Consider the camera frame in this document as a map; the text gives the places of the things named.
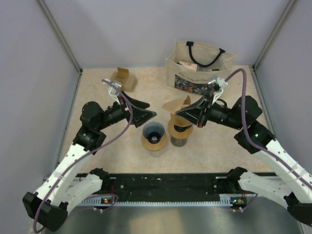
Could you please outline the brown paper coffee filter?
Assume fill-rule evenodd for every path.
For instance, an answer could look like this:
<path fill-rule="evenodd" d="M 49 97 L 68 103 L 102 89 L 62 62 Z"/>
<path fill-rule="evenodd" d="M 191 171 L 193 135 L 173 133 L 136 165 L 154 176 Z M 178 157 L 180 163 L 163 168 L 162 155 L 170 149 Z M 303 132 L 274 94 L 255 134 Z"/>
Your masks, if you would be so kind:
<path fill-rule="evenodd" d="M 177 115 L 173 115 L 172 119 L 173 119 L 174 125 L 179 126 L 179 127 L 187 127 L 189 125 L 192 125 L 190 121 Z"/>

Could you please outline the wooden dripper ring stand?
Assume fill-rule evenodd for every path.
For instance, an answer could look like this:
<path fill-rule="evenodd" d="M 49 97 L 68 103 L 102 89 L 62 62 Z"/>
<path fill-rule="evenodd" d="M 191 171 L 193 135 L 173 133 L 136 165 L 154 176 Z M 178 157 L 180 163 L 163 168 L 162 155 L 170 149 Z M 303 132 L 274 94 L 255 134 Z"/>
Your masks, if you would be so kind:
<path fill-rule="evenodd" d="M 173 114 L 170 114 L 170 120 L 168 122 L 168 131 L 169 131 L 169 134 L 171 135 L 171 137 L 175 137 L 175 138 L 178 138 L 178 139 L 185 139 L 185 138 L 188 138 L 192 132 L 193 132 L 193 129 L 194 127 L 192 128 L 191 131 L 189 132 L 183 132 L 183 133 L 178 133 L 174 130 L 174 122 L 173 122 Z"/>

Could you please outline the blue glass dripper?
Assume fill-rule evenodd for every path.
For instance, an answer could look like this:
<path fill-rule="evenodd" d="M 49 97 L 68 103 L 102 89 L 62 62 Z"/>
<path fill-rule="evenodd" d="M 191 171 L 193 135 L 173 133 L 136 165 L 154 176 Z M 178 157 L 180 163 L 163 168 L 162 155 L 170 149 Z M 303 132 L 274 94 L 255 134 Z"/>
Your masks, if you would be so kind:
<path fill-rule="evenodd" d="M 165 134 L 164 126 L 159 122 L 148 122 L 142 130 L 142 134 L 145 139 L 151 144 L 156 144 L 160 142 L 161 138 Z"/>
<path fill-rule="evenodd" d="M 185 126 L 185 127 L 174 125 L 174 130 L 176 132 L 178 132 L 178 133 L 189 132 L 189 131 L 192 130 L 192 128 L 193 128 L 193 125 L 188 125 L 188 126 Z"/>

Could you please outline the wooden ring stand front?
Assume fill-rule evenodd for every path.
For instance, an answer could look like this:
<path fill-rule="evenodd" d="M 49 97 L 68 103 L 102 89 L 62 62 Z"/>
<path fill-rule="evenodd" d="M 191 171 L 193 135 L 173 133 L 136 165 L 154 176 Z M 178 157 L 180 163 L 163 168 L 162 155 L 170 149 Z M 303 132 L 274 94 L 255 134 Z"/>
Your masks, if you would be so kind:
<path fill-rule="evenodd" d="M 149 151 L 160 151 L 167 145 L 168 136 L 165 133 L 163 137 L 160 138 L 160 141 L 158 143 L 150 143 L 148 139 L 141 135 L 141 143 L 143 147 Z"/>

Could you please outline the clear glass beaker wooden collar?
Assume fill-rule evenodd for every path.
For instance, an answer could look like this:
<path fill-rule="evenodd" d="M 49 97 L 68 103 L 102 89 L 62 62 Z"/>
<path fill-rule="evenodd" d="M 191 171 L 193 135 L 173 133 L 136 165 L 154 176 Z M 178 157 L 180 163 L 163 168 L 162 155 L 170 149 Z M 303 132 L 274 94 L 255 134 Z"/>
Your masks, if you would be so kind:
<path fill-rule="evenodd" d="M 164 149 L 160 149 L 157 151 L 148 151 L 148 152 L 149 152 L 149 155 L 152 157 L 161 157 L 164 154 L 164 151 L 165 151 Z"/>

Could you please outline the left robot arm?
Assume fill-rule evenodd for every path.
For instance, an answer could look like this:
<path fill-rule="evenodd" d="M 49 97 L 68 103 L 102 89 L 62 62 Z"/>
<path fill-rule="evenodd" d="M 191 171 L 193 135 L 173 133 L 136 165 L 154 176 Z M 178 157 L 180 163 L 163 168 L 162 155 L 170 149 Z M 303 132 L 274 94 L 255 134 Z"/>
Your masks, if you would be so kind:
<path fill-rule="evenodd" d="M 148 103 L 130 98 L 124 92 L 117 95 L 113 105 L 106 109 L 95 101 L 83 106 L 80 116 L 82 126 L 65 157 L 35 192 L 27 192 L 22 199 L 28 216 L 34 221 L 35 233 L 41 231 L 38 224 L 51 232 L 57 231 L 83 200 L 96 192 L 103 194 L 109 191 L 111 182 L 108 174 L 100 168 L 93 169 L 75 186 L 71 183 L 102 146 L 106 138 L 103 129 L 122 120 L 139 127 L 157 115 L 149 107 Z"/>

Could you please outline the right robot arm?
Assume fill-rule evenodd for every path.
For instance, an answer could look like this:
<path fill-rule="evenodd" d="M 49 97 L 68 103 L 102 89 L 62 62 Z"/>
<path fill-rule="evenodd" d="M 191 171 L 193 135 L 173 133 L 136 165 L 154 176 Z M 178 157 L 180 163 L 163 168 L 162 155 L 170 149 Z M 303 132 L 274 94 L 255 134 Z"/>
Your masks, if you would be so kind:
<path fill-rule="evenodd" d="M 232 108 L 213 102 L 212 92 L 206 92 L 197 102 L 176 112 L 201 128 L 207 121 L 239 130 L 234 138 L 251 155 L 262 160 L 279 177 L 271 181 L 243 169 L 235 168 L 227 181 L 233 193 L 241 190 L 263 196 L 285 208 L 297 221 L 312 224 L 312 175 L 281 146 L 274 134 L 257 121 L 262 113 L 257 101 L 243 94 Z"/>

